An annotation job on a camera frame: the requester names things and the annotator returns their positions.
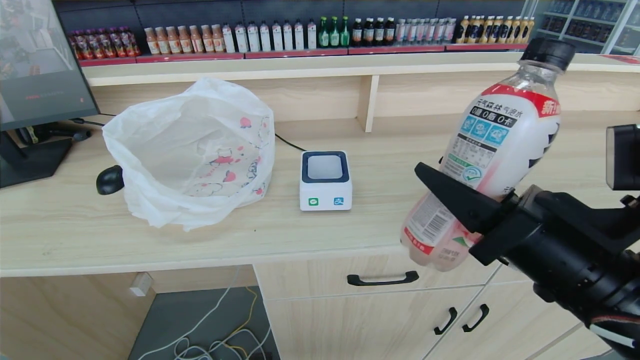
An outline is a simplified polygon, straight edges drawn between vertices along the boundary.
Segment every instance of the barcode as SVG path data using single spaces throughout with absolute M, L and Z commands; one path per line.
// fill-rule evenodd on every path
M 437 213 L 427 224 L 424 230 L 422 230 L 422 235 L 429 238 L 431 241 L 435 241 L 438 239 L 438 235 L 440 235 L 445 225 L 447 225 L 447 219 L 441 217 L 440 214 Z

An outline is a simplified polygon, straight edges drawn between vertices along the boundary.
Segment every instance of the drawer handle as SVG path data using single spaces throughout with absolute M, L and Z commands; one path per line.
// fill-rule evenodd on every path
M 455 307 L 450 307 L 449 308 L 449 321 L 447 322 L 447 325 L 445 325 L 442 330 L 440 330 L 439 327 L 435 327 L 433 329 L 433 332 L 436 333 L 436 335 L 442 335 L 444 334 L 445 331 L 447 331 L 447 329 L 451 326 L 451 324 L 456 320 L 456 318 L 458 317 L 458 312 L 456 311 Z
M 484 318 L 486 318 L 487 315 L 489 315 L 489 307 L 486 304 L 482 304 L 480 305 L 480 311 L 482 311 L 482 315 L 480 316 L 480 319 L 478 319 L 478 321 L 471 327 L 465 325 L 462 325 L 462 331 L 464 332 L 472 332 L 476 327 L 478 327 L 478 325 L 480 325 L 480 323 L 484 320 Z
M 416 281 L 419 278 L 420 276 L 418 275 L 417 271 L 407 271 L 404 273 L 404 279 L 402 280 L 365 282 L 360 279 L 359 275 L 351 274 L 347 275 L 347 283 L 353 286 L 397 285 L 408 284 L 410 282 Z

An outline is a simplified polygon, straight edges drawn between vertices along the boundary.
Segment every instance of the countertop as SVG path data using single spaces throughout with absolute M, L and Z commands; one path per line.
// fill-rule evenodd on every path
M 96 175 L 114 164 L 99 131 L 77 143 L 52 178 L 0 190 L 0 275 L 78 275 L 250 264 L 403 251 L 399 228 L 426 189 L 418 161 L 436 165 L 458 115 L 376 120 L 365 134 L 354 120 L 279 122 L 280 135 L 308 150 L 345 150 L 353 209 L 303 213 L 300 152 L 277 141 L 264 199 L 217 225 L 188 233 L 161 229 L 127 210 L 123 192 L 101 196 Z M 519 189 L 536 183 L 590 206 L 616 206 L 605 185 L 605 127 L 640 123 L 639 112 L 563 114 L 558 139 Z

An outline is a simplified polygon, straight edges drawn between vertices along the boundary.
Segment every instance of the black bottle cap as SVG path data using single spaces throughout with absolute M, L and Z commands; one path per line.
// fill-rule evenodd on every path
M 571 60 L 573 60 L 573 55 L 575 55 L 575 46 L 568 42 L 549 38 L 535 38 L 529 42 L 520 60 L 540 61 L 566 71 Z

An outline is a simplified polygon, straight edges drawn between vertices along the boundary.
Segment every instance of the cabinet door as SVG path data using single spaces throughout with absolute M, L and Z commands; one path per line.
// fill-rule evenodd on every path
M 480 289 L 268 300 L 265 307 L 283 360 L 421 360 L 449 308 L 461 313 Z
M 483 304 L 487 316 L 480 318 Z M 578 323 L 567 310 L 540 299 L 531 282 L 490 284 L 427 356 L 428 360 L 524 360 Z
M 589 331 L 584 325 L 580 324 L 578 326 L 579 328 L 572 334 L 556 342 L 533 359 L 586 359 L 588 357 L 602 355 L 611 349 L 607 343 Z

